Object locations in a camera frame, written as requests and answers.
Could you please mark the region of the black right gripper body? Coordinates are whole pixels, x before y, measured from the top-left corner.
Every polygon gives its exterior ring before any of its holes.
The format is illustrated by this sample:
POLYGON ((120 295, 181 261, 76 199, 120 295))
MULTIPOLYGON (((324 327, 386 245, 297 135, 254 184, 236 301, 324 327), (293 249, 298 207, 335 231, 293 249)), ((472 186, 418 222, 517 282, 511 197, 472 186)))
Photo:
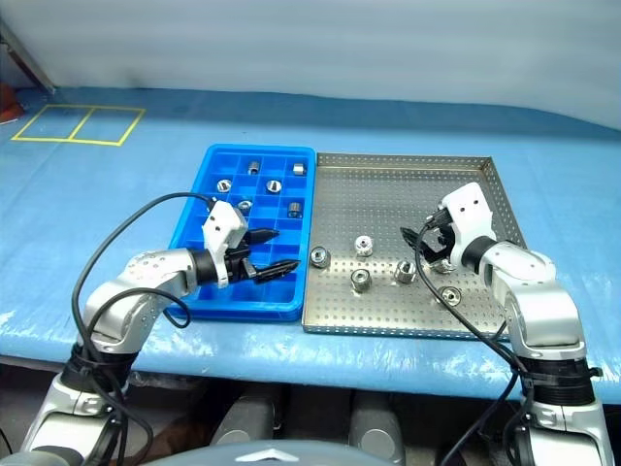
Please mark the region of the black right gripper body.
POLYGON ((443 245, 444 253, 451 253, 455 245, 455 233, 451 226, 452 216, 447 208, 440 208, 427 218, 427 226, 431 230, 438 229, 438 242, 443 245))

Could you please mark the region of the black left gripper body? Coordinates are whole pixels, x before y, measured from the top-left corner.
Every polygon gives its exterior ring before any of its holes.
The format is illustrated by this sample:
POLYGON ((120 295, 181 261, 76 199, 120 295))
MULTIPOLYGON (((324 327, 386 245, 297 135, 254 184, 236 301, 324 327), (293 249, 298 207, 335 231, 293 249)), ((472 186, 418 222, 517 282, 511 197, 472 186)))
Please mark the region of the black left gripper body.
POLYGON ((256 268, 251 264, 249 246, 253 242, 253 233, 246 232, 236 247, 229 248, 224 254, 227 277, 230 283, 253 280, 257 276, 256 268))

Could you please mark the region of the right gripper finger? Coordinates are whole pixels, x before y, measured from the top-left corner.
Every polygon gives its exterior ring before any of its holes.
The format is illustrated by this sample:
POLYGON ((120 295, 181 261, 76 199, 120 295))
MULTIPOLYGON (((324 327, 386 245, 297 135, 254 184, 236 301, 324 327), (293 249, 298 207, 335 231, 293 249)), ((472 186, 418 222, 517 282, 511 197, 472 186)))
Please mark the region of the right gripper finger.
POLYGON ((427 231, 428 228, 426 226, 423 226, 418 232, 415 232, 408 227, 400 228, 400 232, 404 241, 412 249, 427 249, 429 247, 429 245, 424 240, 424 236, 426 235, 427 231))
POLYGON ((427 244, 422 244, 419 249, 424 259, 429 264, 434 264, 442 260, 450 260, 450 255, 452 251, 452 247, 444 247, 441 250, 435 251, 427 244))

